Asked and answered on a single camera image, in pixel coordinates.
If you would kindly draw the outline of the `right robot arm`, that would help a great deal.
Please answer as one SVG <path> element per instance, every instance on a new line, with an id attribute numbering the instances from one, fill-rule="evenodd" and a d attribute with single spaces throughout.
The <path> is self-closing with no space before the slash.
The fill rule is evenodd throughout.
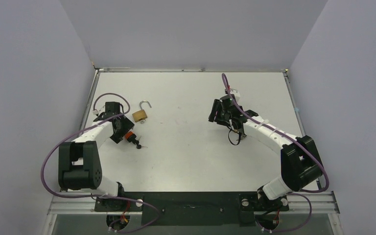
<path id="1" fill-rule="evenodd" d="M 235 106 L 234 101 L 229 95 L 215 99 L 209 122 L 226 126 L 240 138 L 255 138 L 280 157 L 280 175 L 257 190 L 257 204 L 261 208 L 271 208 L 281 197 L 301 191 L 323 176 L 324 168 L 311 137 L 298 137 L 284 132 L 258 113 Z"/>

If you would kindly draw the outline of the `black keys of orange padlock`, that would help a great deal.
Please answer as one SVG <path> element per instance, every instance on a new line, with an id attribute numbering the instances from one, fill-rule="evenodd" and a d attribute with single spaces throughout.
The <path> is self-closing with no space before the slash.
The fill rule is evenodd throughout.
<path id="1" fill-rule="evenodd" d="M 141 144 L 141 138 L 142 136 L 137 136 L 135 138 L 134 145 L 136 146 L 136 149 L 148 148 L 148 146 L 144 146 Z"/>

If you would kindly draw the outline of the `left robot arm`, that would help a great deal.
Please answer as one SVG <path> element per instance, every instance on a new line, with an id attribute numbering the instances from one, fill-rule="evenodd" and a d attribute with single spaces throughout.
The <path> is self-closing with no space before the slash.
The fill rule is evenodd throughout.
<path id="1" fill-rule="evenodd" d="M 61 189 L 83 190 L 108 196 L 107 204 L 116 211 L 126 206 L 121 183 L 102 173 L 99 148 L 106 140 L 119 143 L 126 140 L 138 149 L 137 136 L 131 131 L 134 123 L 123 114 L 119 102 L 106 102 L 105 110 L 93 121 L 93 129 L 72 141 L 62 143 L 59 150 L 58 183 Z"/>

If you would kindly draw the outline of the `orange black padlock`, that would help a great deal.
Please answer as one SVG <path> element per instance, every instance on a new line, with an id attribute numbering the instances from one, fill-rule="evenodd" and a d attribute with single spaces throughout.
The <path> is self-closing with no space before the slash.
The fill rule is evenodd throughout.
<path id="1" fill-rule="evenodd" d="M 137 136 L 132 131 L 126 133 L 124 137 L 128 142 L 135 143 L 137 141 Z"/>

